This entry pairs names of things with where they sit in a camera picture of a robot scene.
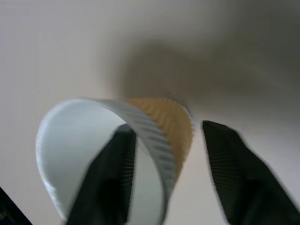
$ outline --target white wall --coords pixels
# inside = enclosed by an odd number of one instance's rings
[[[0,3],[0,186],[34,225],[60,223],[36,166],[38,125],[77,96],[167,96],[189,108],[198,129],[167,225],[226,224],[201,120],[239,130],[300,205],[297,1],[26,2]]]

